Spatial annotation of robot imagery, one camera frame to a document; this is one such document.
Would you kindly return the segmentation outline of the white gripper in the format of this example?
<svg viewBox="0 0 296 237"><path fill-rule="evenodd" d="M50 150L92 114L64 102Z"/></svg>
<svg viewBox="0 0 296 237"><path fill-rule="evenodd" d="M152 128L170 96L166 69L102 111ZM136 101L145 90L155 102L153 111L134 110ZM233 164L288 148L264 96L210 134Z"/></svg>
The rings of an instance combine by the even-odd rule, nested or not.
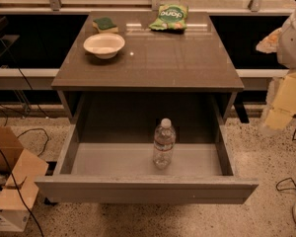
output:
<svg viewBox="0 0 296 237"><path fill-rule="evenodd" d="M296 69L296 10L278 28L261 40L256 50L277 52L277 60L289 69ZM260 117L259 131L273 136L282 131L296 115L296 71L271 80L266 94L266 106Z"/></svg>

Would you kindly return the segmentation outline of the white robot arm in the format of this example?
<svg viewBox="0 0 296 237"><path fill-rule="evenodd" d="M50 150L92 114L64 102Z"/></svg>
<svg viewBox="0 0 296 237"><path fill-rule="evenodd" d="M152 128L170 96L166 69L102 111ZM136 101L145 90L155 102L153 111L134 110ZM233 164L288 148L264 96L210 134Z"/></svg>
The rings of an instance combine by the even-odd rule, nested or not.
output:
<svg viewBox="0 0 296 237"><path fill-rule="evenodd" d="M278 63L288 68L285 76L273 78L269 83L261 115L260 132L274 135L296 115L296 9L280 28L257 44L256 50L275 52Z"/></svg>

